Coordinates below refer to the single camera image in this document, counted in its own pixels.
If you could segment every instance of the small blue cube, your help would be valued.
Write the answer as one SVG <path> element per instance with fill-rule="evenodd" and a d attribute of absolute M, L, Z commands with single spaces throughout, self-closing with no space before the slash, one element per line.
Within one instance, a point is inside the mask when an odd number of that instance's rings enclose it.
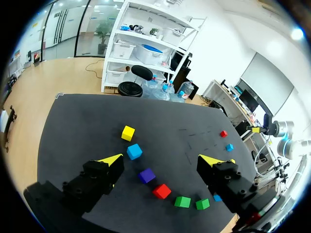
<path fill-rule="evenodd" d="M 142 150 L 138 144 L 128 147 L 126 152 L 131 160 L 137 159 L 142 154 Z"/>
<path fill-rule="evenodd" d="M 150 168 L 142 171 L 138 177 L 140 178 L 140 180 L 143 182 L 143 183 L 148 183 L 149 181 L 153 180 L 156 175 L 152 172 L 152 170 Z"/>
<path fill-rule="evenodd" d="M 232 144 L 228 144 L 228 145 L 226 145 L 226 147 L 225 147 L 226 149 L 227 149 L 227 151 L 233 151 L 233 149 L 234 149 L 234 147 L 233 147 L 233 145 Z"/>
<path fill-rule="evenodd" d="M 221 197 L 219 195 L 214 195 L 214 200 L 215 201 L 222 201 Z"/>

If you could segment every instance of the red cube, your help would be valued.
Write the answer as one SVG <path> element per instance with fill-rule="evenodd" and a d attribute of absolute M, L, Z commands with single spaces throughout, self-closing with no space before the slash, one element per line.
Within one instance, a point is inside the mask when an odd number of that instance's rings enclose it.
<path fill-rule="evenodd" d="M 225 130 L 223 130 L 223 131 L 220 133 L 220 136 L 221 136 L 221 137 L 227 137 L 227 136 L 228 136 L 228 133 L 227 133 Z"/>
<path fill-rule="evenodd" d="M 160 199 L 165 199 L 171 193 L 171 190 L 165 184 L 161 184 L 152 193 Z"/>

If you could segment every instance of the water bottle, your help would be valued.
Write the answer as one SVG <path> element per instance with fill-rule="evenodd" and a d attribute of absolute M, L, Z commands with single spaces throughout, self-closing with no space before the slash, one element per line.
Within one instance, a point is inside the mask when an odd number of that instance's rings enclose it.
<path fill-rule="evenodd" d="M 142 85 L 141 85 L 141 88 L 142 88 L 141 97 L 148 98 L 150 96 L 150 93 L 153 90 L 158 89 L 158 87 L 159 87 L 159 84 L 156 81 L 156 75 L 154 75 L 150 81 L 144 80 L 144 82 L 142 82 Z"/>
<path fill-rule="evenodd" d="M 170 100 L 170 95 L 167 93 L 168 85 L 164 85 L 162 89 L 153 90 L 149 96 L 149 99 L 153 100 Z"/>
<path fill-rule="evenodd" d="M 172 81 L 172 80 L 169 81 L 169 84 L 167 84 L 167 83 L 162 83 L 162 84 L 161 84 L 162 87 L 163 87 L 164 85 L 168 85 L 168 87 L 167 87 L 167 93 L 169 93 L 169 94 L 175 93 L 174 85 L 173 85 L 173 81 Z"/>
<path fill-rule="evenodd" d="M 183 84 L 181 84 L 179 90 L 177 91 L 177 94 L 179 94 L 180 91 L 183 91 L 184 94 L 182 97 L 186 100 L 193 90 L 194 90 L 194 87 L 192 85 L 192 81 L 184 82 Z"/>
<path fill-rule="evenodd" d="M 178 103 L 184 103 L 185 102 L 185 99 L 182 98 L 182 96 L 184 95 L 185 93 L 183 91 L 180 91 L 179 94 L 170 94 L 170 101 L 172 102 L 178 102 Z"/>

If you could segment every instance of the green cube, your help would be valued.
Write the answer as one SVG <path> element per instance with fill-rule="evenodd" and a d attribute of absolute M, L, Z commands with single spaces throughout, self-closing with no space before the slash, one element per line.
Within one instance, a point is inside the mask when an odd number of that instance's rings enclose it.
<path fill-rule="evenodd" d="M 191 198 L 177 197 L 175 201 L 175 206 L 182 208 L 189 208 Z"/>
<path fill-rule="evenodd" d="M 195 204 L 196 204 L 197 210 L 204 210 L 209 207 L 209 200 L 208 198 L 206 198 L 206 199 L 197 201 Z"/>

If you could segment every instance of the black table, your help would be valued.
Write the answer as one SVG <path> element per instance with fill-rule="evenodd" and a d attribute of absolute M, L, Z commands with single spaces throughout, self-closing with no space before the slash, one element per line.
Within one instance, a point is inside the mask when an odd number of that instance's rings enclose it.
<path fill-rule="evenodd" d="M 121 139 L 124 126 L 136 129 L 131 142 Z M 220 137 L 226 130 L 228 136 Z M 143 155 L 131 161 L 126 149 L 138 143 Z M 234 145 L 232 152 L 225 146 Z M 220 232 L 234 216 L 215 202 L 196 172 L 197 157 L 235 159 L 239 171 L 255 176 L 249 151 L 229 119 L 218 109 L 192 104 L 106 95 L 64 95 L 55 100 L 42 133 L 38 152 L 38 181 L 61 190 L 88 160 L 124 155 L 125 171 L 109 196 L 83 218 L 121 233 Z M 142 184 L 137 174 L 151 168 L 156 179 Z M 152 194 L 165 183 L 171 194 Z M 177 196 L 191 198 L 190 208 L 174 207 Z M 195 202 L 209 198 L 203 211 Z"/>

